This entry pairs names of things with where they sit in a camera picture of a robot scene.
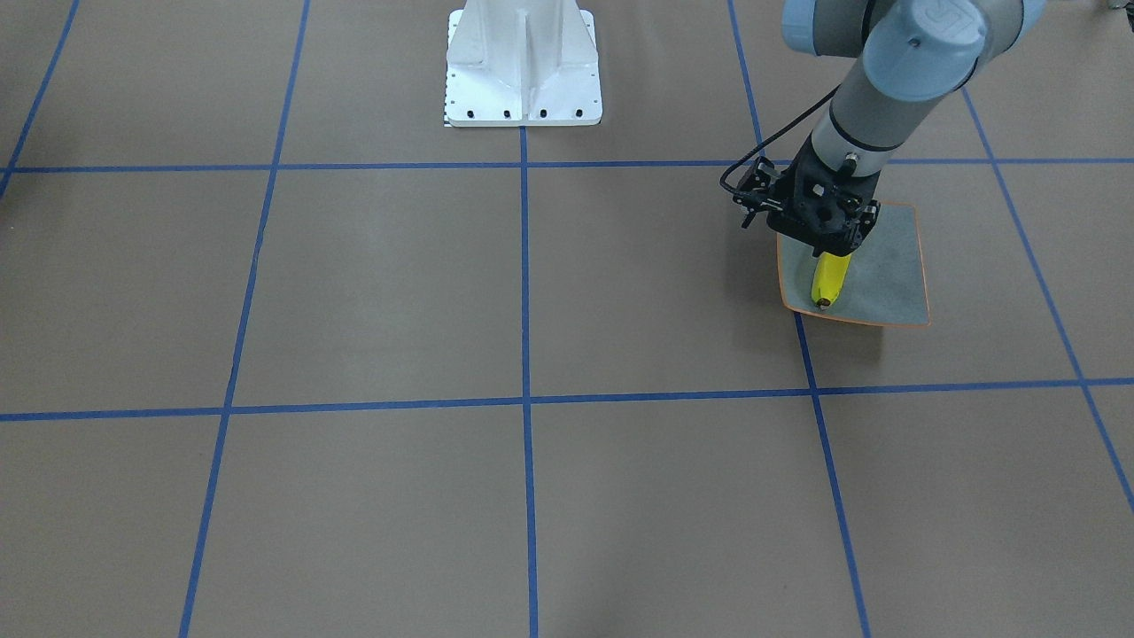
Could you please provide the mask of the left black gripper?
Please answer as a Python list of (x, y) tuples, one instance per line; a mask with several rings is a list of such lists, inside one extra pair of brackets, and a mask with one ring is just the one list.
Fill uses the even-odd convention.
[(838, 168), (827, 165), (811, 142), (803, 144), (786, 170), (768, 158), (756, 158), (733, 187), (733, 199), (748, 213), (748, 227), (758, 214), (776, 233), (805, 243), (814, 257), (823, 253), (847, 257), (875, 229), (880, 209), (875, 184), (880, 173), (856, 176), (858, 162), (843, 159)]

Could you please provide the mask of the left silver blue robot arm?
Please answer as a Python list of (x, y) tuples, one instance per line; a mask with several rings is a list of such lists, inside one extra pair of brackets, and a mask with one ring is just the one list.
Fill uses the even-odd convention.
[(741, 182), (720, 184), (776, 233), (815, 257), (847, 257), (875, 229), (875, 184), (929, 113), (1032, 29), (1042, 1), (787, 1), (782, 41), (815, 57), (850, 59), (843, 83), (789, 165), (760, 148), (741, 158)]

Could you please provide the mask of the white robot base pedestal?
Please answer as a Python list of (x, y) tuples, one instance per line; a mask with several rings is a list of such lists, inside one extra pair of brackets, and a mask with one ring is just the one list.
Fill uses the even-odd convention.
[(467, 1), (447, 26), (445, 125), (602, 121), (595, 17), (575, 1)]

